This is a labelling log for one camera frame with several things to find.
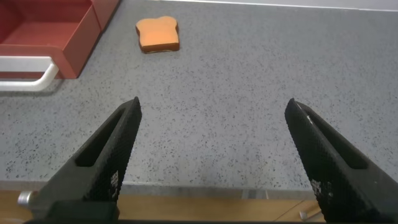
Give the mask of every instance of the gray speckled countertop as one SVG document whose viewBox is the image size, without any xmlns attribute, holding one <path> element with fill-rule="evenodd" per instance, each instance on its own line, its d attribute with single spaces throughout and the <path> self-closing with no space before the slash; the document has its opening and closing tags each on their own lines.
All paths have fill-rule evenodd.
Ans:
<svg viewBox="0 0 398 224">
<path fill-rule="evenodd" d="M 135 23 L 174 16 L 178 52 Z M 125 183 L 308 190 L 284 119 L 311 106 L 398 180 L 398 13 L 121 3 L 77 80 L 0 93 L 0 184 L 46 181 L 122 102 L 143 119 Z"/>
</svg>

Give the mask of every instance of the red tray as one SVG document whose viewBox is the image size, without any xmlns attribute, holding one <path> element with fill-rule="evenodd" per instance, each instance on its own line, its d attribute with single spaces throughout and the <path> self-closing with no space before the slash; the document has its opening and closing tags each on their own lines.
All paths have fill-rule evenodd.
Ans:
<svg viewBox="0 0 398 224">
<path fill-rule="evenodd" d="M 118 0 L 109 2 L 116 7 Z M 58 78 L 77 78 L 114 10 L 105 12 L 105 5 L 102 0 L 1 0 L 0 55 L 50 56 L 60 69 Z M 41 75 L 0 73 L 1 78 Z"/>
</svg>

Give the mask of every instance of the bread slice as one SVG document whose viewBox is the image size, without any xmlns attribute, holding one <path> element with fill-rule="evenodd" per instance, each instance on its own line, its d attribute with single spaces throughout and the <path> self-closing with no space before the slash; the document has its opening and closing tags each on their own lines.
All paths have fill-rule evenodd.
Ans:
<svg viewBox="0 0 398 224">
<path fill-rule="evenodd" d="M 136 24 L 136 30 L 144 53 L 180 50 L 178 24 L 173 17 L 141 19 Z"/>
</svg>

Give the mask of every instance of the drawer handle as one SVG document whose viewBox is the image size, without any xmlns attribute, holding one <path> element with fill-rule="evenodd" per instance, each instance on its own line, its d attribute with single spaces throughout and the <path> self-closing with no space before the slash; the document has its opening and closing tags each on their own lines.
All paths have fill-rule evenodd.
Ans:
<svg viewBox="0 0 398 224">
<path fill-rule="evenodd" d="M 44 72 L 35 81 L 0 81 L 0 91 L 41 91 L 48 87 L 59 68 L 51 57 L 0 56 L 0 72 Z"/>
</svg>

